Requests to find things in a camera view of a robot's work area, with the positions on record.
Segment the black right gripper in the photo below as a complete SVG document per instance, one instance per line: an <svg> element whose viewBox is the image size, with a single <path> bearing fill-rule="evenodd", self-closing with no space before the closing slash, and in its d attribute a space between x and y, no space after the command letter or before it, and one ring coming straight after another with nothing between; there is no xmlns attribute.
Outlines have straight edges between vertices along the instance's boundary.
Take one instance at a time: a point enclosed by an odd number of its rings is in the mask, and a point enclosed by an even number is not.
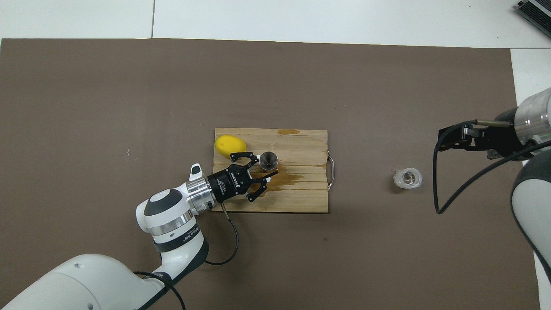
<svg viewBox="0 0 551 310"><path fill-rule="evenodd" d="M515 114L517 108L502 112L495 121L508 122L508 127L495 127L481 125L479 122L474 125L473 121L464 121L458 124L447 126L438 131L438 151L444 152L450 149L465 149L470 146L472 137L464 133L465 129L472 129L478 132L474 138L474 145L478 151L487 151L488 160L496 160L507 157L521 151L525 146L519 141L515 127Z"/></svg>

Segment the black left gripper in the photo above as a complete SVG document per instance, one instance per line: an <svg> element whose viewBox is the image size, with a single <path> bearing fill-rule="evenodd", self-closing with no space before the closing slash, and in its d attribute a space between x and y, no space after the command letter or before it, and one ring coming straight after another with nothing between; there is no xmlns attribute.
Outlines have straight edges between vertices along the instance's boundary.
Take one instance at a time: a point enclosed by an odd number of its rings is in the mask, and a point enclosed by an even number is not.
<svg viewBox="0 0 551 310"><path fill-rule="evenodd" d="M244 195L249 189L254 189L254 191L247 192L246 198L248 202L254 202L267 190L267 184L271 178L279 173L279 170L274 170L259 178L252 178L248 170L258 163L258 156L252 152L230 153L232 163L236 163L240 158L249 159L248 164L244 166L230 165L207 177L209 188L212 190L215 201L219 204L235 196Z"/></svg>

